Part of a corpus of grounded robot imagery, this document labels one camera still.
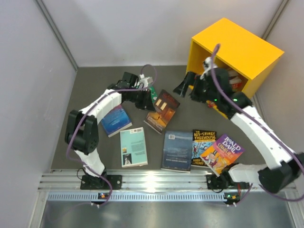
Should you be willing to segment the brown Edward Tulane book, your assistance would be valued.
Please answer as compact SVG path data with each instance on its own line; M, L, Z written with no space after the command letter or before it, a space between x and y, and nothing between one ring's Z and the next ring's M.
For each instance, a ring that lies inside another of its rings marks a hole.
M149 112L144 122L162 134L179 106L180 102L163 89L154 103L156 112Z

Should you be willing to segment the purple paperback book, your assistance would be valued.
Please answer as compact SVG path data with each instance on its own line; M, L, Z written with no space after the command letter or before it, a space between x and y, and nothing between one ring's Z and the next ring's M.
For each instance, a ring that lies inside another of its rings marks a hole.
M229 77L236 77L236 76L239 75L239 73L236 70L232 69L232 68L228 68L227 72L229 74Z

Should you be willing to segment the light teal paperback book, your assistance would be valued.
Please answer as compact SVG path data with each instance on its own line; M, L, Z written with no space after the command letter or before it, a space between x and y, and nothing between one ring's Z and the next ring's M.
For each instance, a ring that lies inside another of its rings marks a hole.
M144 128L133 128L120 132L122 168L148 164Z

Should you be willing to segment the red 13-Storey Treehouse book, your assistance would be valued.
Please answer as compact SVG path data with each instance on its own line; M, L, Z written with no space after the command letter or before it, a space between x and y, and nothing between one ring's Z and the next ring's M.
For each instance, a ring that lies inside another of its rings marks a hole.
M233 92L242 91L244 87L243 78L239 76L234 76L229 78L229 83L232 87Z

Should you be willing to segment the dark blue 1984 book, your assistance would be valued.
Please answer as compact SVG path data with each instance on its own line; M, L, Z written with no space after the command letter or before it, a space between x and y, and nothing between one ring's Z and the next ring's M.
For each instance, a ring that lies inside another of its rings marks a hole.
M164 136L162 170L190 173L192 132L166 131Z

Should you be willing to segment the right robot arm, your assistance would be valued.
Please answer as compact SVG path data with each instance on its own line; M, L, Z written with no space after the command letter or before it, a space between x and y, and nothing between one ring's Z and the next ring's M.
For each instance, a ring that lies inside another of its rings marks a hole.
M262 165L235 163L242 146L229 136L219 138L213 151L225 160L223 165L215 167L210 155L202 158L226 188L239 182L254 183L275 195L303 174L304 154L295 153L275 135L243 92L233 91L227 70L209 68L202 75L189 71L173 91L184 97L189 86L193 87L189 95L192 101L215 103L218 111L242 130L264 158Z

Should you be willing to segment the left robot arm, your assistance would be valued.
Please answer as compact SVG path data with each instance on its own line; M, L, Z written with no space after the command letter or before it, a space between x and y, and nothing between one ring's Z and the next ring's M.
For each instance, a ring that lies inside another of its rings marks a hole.
M125 101L134 103L137 109L154 111L150 87L134 86L120 80L117 84L108 86L87 107L69 113L65 133L65 142L68 144L66 157L83 165L86 173L92 176L91 183L96 188L101 189L107 184L107 177L103 174L105 166L97 151L98 124Z

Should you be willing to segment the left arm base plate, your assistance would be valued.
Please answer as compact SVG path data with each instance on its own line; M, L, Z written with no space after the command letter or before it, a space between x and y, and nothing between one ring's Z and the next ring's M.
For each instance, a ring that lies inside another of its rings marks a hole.
M122 175L107 175L106 179L112 185L113 190L120 190L122 187ZM81 190L109 190L110 186L99 177L83 175L81 179Z

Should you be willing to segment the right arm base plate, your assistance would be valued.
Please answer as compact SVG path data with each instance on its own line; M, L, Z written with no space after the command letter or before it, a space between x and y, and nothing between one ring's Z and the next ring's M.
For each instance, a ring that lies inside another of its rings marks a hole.
M209 190L220 191L238 188L238 185L233 182L230 176L220 175L217 177L215 174L209 174L206 176L206 181Z

